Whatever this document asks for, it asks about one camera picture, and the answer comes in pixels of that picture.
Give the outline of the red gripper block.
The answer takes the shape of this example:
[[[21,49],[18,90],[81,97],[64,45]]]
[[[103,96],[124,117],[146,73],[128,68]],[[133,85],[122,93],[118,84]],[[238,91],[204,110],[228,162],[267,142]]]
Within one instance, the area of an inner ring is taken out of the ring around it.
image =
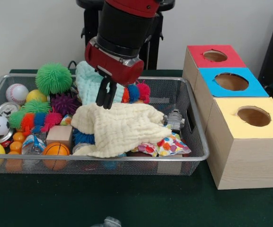
[[[96,40],[90,40],[85,49],[86,62],[99,72],[110,76],[103,78],[98,90],[96,104],[110,109],[116,94],[116,83],[123,86],[133,84],[141,76],[144,68],[144,62],[138,57],[133,59],[124,59],[113,56],[101,49]]]

